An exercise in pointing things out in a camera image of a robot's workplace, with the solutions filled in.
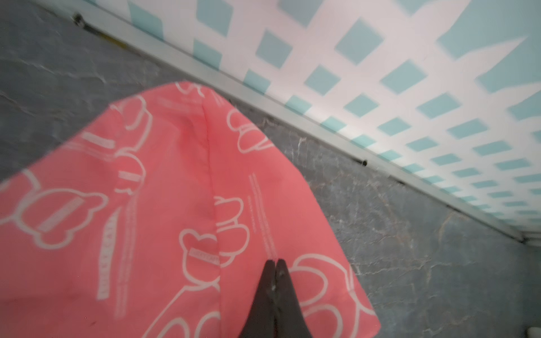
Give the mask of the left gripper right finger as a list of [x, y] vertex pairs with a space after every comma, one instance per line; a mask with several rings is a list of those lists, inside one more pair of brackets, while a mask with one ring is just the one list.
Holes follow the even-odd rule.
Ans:
[[308, 337], [311, 332], [301, 312], [285, 260], [276, 264], [274, 280], [275, 337]]

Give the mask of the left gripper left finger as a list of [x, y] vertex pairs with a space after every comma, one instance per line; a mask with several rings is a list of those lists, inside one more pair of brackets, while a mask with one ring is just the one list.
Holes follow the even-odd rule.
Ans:
[[275, 336], [275, 292], [276, 264], [269, 260], [264, 264], [252, 306], [239, 337]]

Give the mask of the pink patterned kids jacket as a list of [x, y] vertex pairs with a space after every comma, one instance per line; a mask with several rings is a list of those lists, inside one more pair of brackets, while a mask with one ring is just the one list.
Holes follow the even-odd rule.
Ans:
[[302, 174], [214, 90], [166, 84], [1, 183], [1, 336], [238, 337], [279, 259], [312, 337], [378, 333]]

